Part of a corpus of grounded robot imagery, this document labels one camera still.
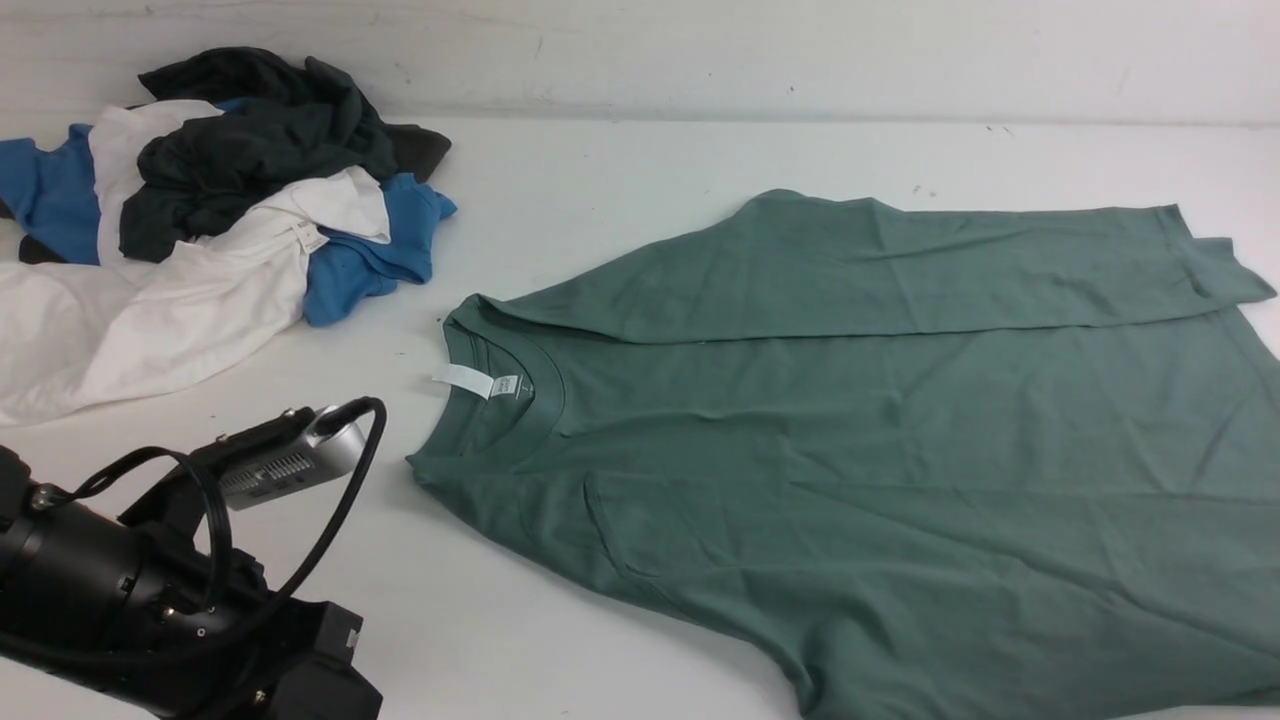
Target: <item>t-shirt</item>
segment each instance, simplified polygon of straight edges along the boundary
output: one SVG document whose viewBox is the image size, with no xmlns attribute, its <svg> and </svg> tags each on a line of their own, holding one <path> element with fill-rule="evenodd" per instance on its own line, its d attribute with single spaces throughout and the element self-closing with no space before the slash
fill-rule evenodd
<svg viewBox="0 0 1280 720">
<path fill-rule="evenodd" d="M 498 542 L 745 639 L 810 720 L 1101 720 L 1280 685 L 1274 291 L 1176 208 L 764 193 L 444 324 L 410 460 Z"/>
</svg>

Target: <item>screw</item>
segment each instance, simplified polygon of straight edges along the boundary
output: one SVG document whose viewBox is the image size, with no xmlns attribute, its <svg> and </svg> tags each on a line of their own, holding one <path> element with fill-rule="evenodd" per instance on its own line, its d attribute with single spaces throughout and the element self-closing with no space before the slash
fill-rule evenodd
<svg viewBox="0 0 1280 720">
<path fill-rule="evenodd" d="M 58 505 L 58 488 L 45 483 L 36 488 L 36 492 L 31 493 L 31 509 L 37 512 L 49 510 Z"/>
</svg>

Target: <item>neckline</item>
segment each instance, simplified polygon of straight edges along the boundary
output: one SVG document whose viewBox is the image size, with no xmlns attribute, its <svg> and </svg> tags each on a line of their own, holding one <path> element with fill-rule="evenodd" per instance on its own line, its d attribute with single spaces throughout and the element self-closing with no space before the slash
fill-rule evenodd
<svg viewBox="0 0 1280 720">
<path fill-rule="evenodd" d="M 422 448 L 410 457 L 413 468 L 424 473 L 486 473 L 509 469 L 543 445 L 564 413 L 564 380 L 559 368 L 534 341 L 486 320 L 483 314 L 485 306 L 493 309 L 492 301 L 474 295 L 449 314 L 444 328 L 449 361 L 475 368 L 477 360 L 470 336 L 476 336 L 509 352 L 525 368 L 534 384 L 534 398 L 515 425 L 497 441 L 479 452 L 456 455 L 460 441 L 468 432 L 468 420 L 477 398 L 468 391 L 452 388 L 444 413 L 431 436 Z"/>
</svg>

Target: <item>white surface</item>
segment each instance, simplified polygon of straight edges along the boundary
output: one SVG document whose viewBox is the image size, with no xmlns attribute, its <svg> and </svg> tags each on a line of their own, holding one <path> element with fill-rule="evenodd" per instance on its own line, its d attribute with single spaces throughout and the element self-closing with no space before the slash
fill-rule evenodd
<svg viewBox="0 0 1280 720">
<path fill-rule="evenodd" d="M 1277 37 L 1274 0 L 5 0 L 0 111 L 257 45 L 387 113 L 1258 124 Z"/>
<path fill-rule="evenodd" d="M 1176 201 L 1196 233 L 1235 237 L 1243 261 L 1280 282 L 1280 131 L 419 122 L 456 141 L 433 181 L 461 208 L 436 234 L 430 283 L 366 301 L 329 329 L 294 327 L 187 391 L 0 430 L 41 479 L 73 484 L 142 445 L 193 448 L 289 406 L 385 398 L 392 423 L 375 469 L 301 593 L 365 616 L 356 662 L 387 696 L 384 720 L 795 719 L 790 688 L 759 652 L 581 591 L 479 538 L 412 483 L 402 457 L 448 392 L 429 379 L 445 363 L 439 320 L 468 293 L 538 290 L 772 187 L 902 209 Z M 3 136 L 33 129 L 0 122 Z M 1280 347 L 1280 302 L 1248 314 Z M 123 509 L 159 471 L 99 507 Z M 335 483 L 237 514 L 237 546 L 279 583 L 339 492 Z M 0 697 L 13 717 L 145 716 L 15 664 L 0 664 Z"/>
</svg>

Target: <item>white tag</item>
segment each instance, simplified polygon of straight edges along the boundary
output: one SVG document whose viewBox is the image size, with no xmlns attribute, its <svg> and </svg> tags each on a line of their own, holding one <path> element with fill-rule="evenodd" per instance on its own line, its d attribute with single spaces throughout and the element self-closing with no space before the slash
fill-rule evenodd
<svg viewBox="0 0 1280 720">
<path fill-rule="evenodd" d="M 489 391 L 489 397 L 515 395 L 517 392 L 520 392 L 520 375 L 503 375 L 493 380 L 493 389 Z"/>
<path fill-rule="evenodd" d="M 493 392 L 493 378 L 480 370 L 462 365 L 445 365 L 440 368 L 439 373 L 431 375 L 431 379 L 438 383 L 448 383 L 453 387 L 471 391 L 485 400 L 489 400 L 489 393 Z"/>
<path fill-rule="evenodd" d="M 302 246 L 302 251 L 306 252 L 307 255 L 311 255 L 312 252 L 319 250 L 324 243 L 329 242 L 329 238 L 325 237 L 320 232 L 320 228 L 315 227 L 314 223 L 293 223 L 293 225 L 291 225 L 289 229 L 285 232 L 293 233 L 293 237 L 298 241 L 298 245 Z"/>
</svg>

